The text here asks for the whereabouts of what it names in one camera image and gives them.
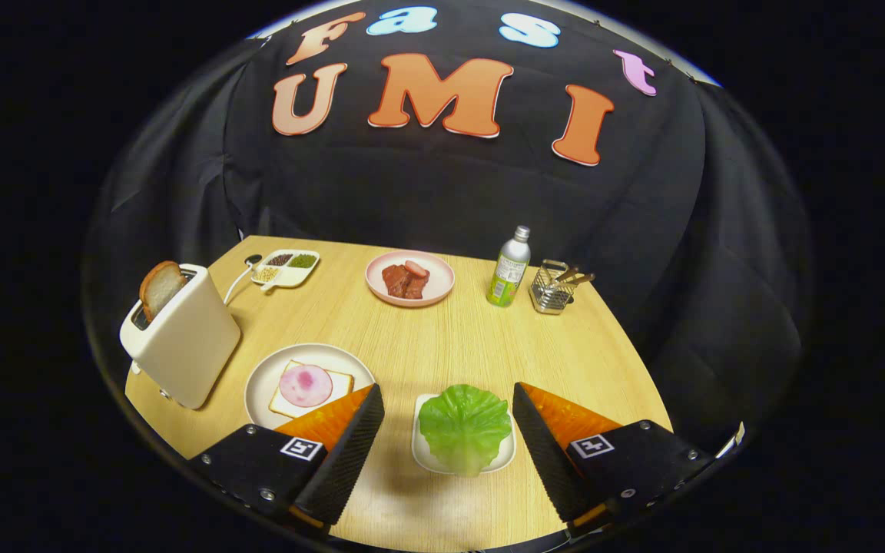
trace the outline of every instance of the ham slice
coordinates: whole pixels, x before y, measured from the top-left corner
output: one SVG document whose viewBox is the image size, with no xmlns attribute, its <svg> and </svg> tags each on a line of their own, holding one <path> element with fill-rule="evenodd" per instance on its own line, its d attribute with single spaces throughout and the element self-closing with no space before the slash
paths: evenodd
<svg viewBox="0 0 885 553">
<path fill-rule="evenodd" d="M 333 393 L 333 380 L 316 365 L 298 365 L 282 373 L 278 391 L 293 406 L 318 406 Z"/>
<path fill-rule="evenodd" d="M 408 287 L 412 274 L 405 270 L 403 265 L 391 265 L 382 270 L 382 279 L 384 286 L 387 287 L 387 295 L 405 297 L 405 288 Z"/>
</svg>

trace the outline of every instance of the blue letter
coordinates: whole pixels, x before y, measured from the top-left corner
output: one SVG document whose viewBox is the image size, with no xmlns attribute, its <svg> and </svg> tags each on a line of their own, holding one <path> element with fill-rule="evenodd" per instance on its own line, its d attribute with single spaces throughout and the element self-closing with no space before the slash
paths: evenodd
<svg viewBox="0 0 885 553">
<path fill-rule="evenodd" d="M 555 38 L 555 35 L 562 33 L 558 27 L 555 27 L 554 22 L 533 18 L 531 15 L 504 14 L 501 15 L 501 21 L 507 25 L 507 27 L 498 29 L 503 38 L 512 42 L 524 42 L 526 45 L 539 48 L 555 47 L 559 43 L 559 39 Z"/>
<path fill-rule="evenodd" d="M 422 32 L 436 27 L 436 8 L 415 6 L 391 10 L 368 27 L 368 35 L 390 35 L 393 32 Z"/>
</svg>

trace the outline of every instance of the bread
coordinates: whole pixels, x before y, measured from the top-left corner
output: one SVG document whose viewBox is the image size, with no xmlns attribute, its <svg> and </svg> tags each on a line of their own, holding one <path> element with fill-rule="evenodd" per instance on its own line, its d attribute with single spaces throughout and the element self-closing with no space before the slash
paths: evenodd
<svg viewBox="0 0 885 553">
<path fill-rule="evenodd" d="M 152 267 L 138 287 L 138 299 L 145 319 L 152 322 L 162 308 L 186 286 L 187 280 L 174 261 L 164 261 Z"/>
<path fill-rule="evenodd" d="M 295 359 L 288 362 L 285 365 L 285 368 L 282 369 L 282 373 L 289 370 L 292 367 L 297 365 L 303 365 L 305 363 L 300 363 Z M 326 371 L 326 374 L 330 375 L 330 380 L 333 380 L 333 392 L 330 393 L 330 397 L 326 399 L 326 402 L 320 403 L 318 406 L 312 407 L 299 407 L 293 406 L 292 403 L 288 402 L 282 396 L 282 392 L 278 389 L 278 385 L 275 386 L 275 395 L 271 398 L 271 403 L 268 403 L 268 410 L 274 413 L 278 413 L 281 416 L 287 416 L 289 418 L 296 418 L 298 416 L 304 416 L 304 414 L 308 412 L 312 412 L 313 409 L 317 409 L 317 407 L 325 406 L 327 403 L 335 402 L 340 398 L 343 398 L 347 395 L 347 393 L 351 393 L 354 391 L 354 377 L 344 373 L 338 373 L 337 371 L 330 371 L 327 369 L 323 369 Z"/>
</svg>

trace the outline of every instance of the sausage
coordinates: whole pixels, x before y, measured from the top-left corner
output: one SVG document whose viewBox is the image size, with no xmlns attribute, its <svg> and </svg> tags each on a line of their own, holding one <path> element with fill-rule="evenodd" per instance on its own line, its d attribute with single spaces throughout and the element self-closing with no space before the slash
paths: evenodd
<svg viewBox="0 0 885 553">
<path fill-rule="evenodd" d="M 419 279 L 424 279 L 424 277 L 427 277 L 429 274 L 428 270 L 422 269 L 421 265 L 412 260 L 405 262 L 405 269 L 410 270 L 410 272 L 415 274 L 416 277 L 419 277 Z"/>
</svg>

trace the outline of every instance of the table surface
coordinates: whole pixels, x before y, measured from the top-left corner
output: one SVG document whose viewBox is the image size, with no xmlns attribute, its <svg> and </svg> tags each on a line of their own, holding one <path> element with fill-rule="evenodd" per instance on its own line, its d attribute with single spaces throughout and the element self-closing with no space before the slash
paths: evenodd
<svg viewBox="0 0 885 553">
<path fill-rule="evenodd" d="M 651 377 L 593 286 L 577 287 L 561 315 L 534 311 L 525 286 L 506 308 L 485 299 L 495 260 L 437 254 L 456 284 L 439 303 L 407 309 L 383 302 L 366 265 L 391 248 L 248 236 L 208 267 L 221 297 L 252 254 L 281 248 L 320 253 L 309 279 L 263 293 L 245 277 L 228 305 L 242 337 L 200 409 L 162 398 L 144 372 L 125 393 L 145 421 L 185 458 L 250 422 L 244 388 L 264 357 L 295 343 L 329 343 L 356 355 L 382 386 L 384 420 L 340 521 L 337 538 L 407 551 L 471 551 L 519 543 L 565 525 L 524 445 L 506 468 L 476 478 L 437 475 L 412 458 L 415 399 L 470 384 L 512 403 L 527 382 L 621 424 L 650 419 L 671 429 Z M 537 267 L 528 267 L 530 284 Z"/>
</svg>

